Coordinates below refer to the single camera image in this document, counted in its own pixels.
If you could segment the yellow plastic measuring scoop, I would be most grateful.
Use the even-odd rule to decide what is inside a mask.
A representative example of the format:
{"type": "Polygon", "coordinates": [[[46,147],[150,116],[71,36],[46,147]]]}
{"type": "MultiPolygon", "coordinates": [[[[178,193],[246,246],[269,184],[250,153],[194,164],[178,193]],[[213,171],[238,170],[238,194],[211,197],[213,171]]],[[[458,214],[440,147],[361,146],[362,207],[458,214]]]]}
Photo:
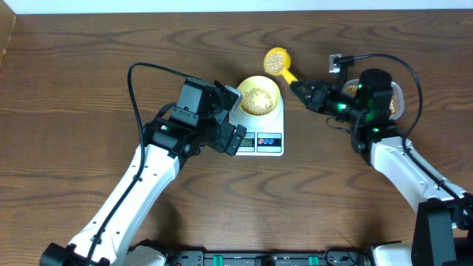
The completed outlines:
{"type": "Polygon", "coordinates": [[[289,71],[290,64],[291,58],[287,50],[281,47],[275,47],[269,50],[263,61],[263,67],[266,73],[282,76],[289,85],[298,81],[289,71]]]}

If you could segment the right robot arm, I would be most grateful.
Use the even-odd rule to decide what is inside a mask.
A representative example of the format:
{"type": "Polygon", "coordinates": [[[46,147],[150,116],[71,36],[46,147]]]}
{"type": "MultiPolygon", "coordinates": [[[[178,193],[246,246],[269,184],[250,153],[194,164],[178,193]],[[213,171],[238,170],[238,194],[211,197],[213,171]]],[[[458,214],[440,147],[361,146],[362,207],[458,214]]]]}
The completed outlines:
{"type": "Polygon", "coordinates": [[[290,90],[311,111],[348,122],[351,145],[398,189],[416,214],[412,243],[369,248],[369,265],[471,265],[472,195],[436,171],[391,119],[392,78],[361,73],[354,95],[342,85],[293,81],[290,90]]]}

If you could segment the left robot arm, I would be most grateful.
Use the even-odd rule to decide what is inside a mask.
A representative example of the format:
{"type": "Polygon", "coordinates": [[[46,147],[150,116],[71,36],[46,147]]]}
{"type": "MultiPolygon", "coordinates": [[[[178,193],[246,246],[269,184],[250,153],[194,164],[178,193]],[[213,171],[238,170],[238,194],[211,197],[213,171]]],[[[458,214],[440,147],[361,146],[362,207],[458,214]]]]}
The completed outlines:
{"type": "Polygon", "coordinates": [[[236,154],[246,128],[226,119],[242,99],[231,86],[186,78],[178,102],[165,105],[140,130],[141,143],[99,212],[67,246],[50,244],[41,265],[164,265],[164,252],[131,242],[188,158],[203,146],[236,154]]]}

